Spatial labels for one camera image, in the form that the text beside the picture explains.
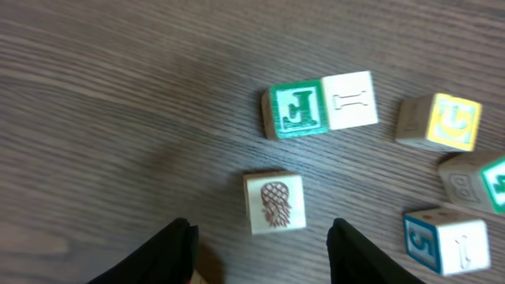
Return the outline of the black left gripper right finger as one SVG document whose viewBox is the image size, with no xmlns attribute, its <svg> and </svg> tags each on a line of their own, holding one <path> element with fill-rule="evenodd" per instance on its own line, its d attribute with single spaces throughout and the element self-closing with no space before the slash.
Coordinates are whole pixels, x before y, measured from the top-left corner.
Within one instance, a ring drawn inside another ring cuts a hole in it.
<svg viewBox="0 0 505 284">
<path fill-rule="evenodd" d="M 345 219 L 334 220 L 327 251 L 332 284 L 425 284 Z"/>
</svg>

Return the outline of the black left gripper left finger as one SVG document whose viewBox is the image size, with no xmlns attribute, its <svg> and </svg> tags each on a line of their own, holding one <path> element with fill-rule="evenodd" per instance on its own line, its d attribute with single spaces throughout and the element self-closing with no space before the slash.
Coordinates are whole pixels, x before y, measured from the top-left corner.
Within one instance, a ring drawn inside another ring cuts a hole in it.
<svg viewBox="0 0 505 284">
<path fill-rule="evenodd" d="M 199 228 L 177 218 L 89 284 L 187 284 L 198 247 Z"/>
</svg>

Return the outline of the white red picture block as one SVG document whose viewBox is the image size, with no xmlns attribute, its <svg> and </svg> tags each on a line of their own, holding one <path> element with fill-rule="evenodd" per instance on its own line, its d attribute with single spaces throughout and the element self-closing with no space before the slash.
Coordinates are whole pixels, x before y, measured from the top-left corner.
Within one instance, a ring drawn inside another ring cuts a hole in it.
<svg viewBox="0 0 505 284">
<path fill-rule="evenodd" d="M 291 171 L 246 174 L 245 208 L 251 235 L 306 227 L 302 176 Z"/>
</svg>

